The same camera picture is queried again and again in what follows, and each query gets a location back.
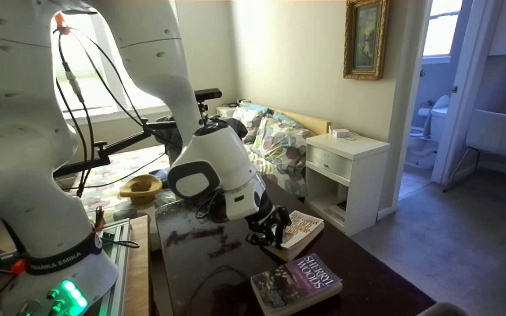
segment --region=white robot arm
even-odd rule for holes
[[[55,88],[51,21],[60,10],[100,12],[123,68],[171,107],[186,146],[169,174],[174,191],[221,196],[225,219],[248,218],[251,242],[278,244],[288,218],[271,205],[239,139],[220,121],[199,125],[169,0],[0,0],[0,218],[30,256],[2,314],[83,314],[118,277],[83,204],[53,179],[76,147]]]

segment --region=book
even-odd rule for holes
[[[255,274],[250,281],[265,316],[299,312],[343,290],[343,279],[315,253]]]
[[[290,225],[285,228],[281,247],[265,246],[274,256],[290,261],[302,253],[302,249],[323,230],[322,218],[292,211]]]

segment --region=bathroom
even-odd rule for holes
[[[431,182],[471,0],[432,0],[399,198]]]

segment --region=framed picture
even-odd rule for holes
[[[348,0],[343,77],[376,81],[383,72],[390,0]]]

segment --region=floor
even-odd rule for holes
[[[506,316],[506,175],[480,170],[443,193],[408,170],[404,184],[399,211],[353,239],[438,302]]]

